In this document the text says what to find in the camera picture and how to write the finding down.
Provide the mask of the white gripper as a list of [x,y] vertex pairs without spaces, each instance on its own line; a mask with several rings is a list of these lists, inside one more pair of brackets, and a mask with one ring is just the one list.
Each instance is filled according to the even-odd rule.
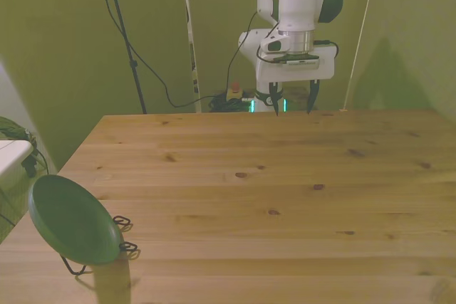
[[[310,80],[309,97],[306,112],[314,108],[320,88],[320,80],[329,80],[335,74],[335,59],[338,49],[335,45],[316,46],[311,55],[318,56],[318,60],[301,59],[286,63],[267,63],[257,61],[256,79],[259,82],[291,82]],[[269,94],[276,115],[279,115],[279,101],[282,99],[282,90],[279,83],[269,83]]]

